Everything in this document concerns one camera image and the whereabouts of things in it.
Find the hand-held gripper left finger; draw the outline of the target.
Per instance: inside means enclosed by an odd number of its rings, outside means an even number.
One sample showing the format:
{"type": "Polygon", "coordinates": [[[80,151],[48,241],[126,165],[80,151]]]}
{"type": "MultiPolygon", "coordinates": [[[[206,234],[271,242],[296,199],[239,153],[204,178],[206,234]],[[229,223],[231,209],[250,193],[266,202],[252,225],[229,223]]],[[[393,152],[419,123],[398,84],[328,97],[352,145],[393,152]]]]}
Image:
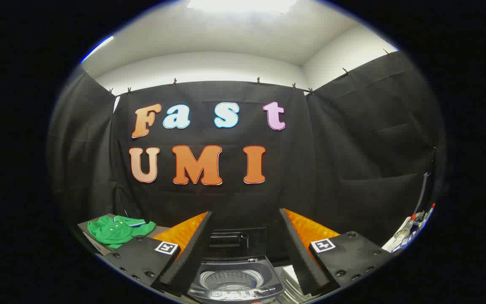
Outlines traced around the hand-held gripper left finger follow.
{"type": "Polygon", "coordinates": [[[208,250],[213,212],[203,212],[155,237],[138,235],[102,262],[158,294],[186,294],[208,250]]]}

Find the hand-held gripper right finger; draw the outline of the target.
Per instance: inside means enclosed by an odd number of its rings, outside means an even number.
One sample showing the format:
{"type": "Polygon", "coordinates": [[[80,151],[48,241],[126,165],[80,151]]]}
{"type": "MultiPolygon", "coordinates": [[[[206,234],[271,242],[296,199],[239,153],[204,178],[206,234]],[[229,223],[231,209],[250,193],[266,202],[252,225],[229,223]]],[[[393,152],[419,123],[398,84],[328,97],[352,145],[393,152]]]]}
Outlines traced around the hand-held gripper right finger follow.
{"type": "Polygon", "coordinates": [[[320,296],[363,280],[393,254],[356,231],[336,233],[281,208],[285,245],[303,294],[320,296]]]}

